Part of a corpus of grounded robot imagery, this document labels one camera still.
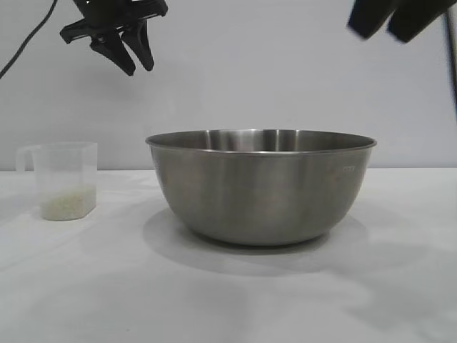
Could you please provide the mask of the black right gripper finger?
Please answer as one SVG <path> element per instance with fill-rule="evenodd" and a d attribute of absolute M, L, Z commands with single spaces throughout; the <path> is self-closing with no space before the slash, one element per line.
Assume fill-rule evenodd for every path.
<path fill-rule="evenodd" d="M 391 0 L 355 0 L 347 27 L 362 39 L 371 38 L 395 10 Z"/>
<path fill-rule="evenodd" d="M 403 1 L 388 23 L 388 32 L 399 41 L 408 43 L 446 9 L 447 1 Z"/>

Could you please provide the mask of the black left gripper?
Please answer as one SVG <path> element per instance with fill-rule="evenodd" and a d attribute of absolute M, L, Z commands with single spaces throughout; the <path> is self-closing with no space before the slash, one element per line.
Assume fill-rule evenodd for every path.
<path fill-rule="evenodd" d="M 128 76 L 133 76 L 136 67 L 123 41 L 145 70 L 153 70 L 154 58 L 149 45 L 147 21 L 144 20 L 165 16 L 169 10 L 165 1 L 83 0 L 74 3 L 83 19 L 60 31 L 67 44 L 90 36 L 93 51 L 112 61 Z M 118 34 L 111 34 L 123 30 L 122 41 Z"/>

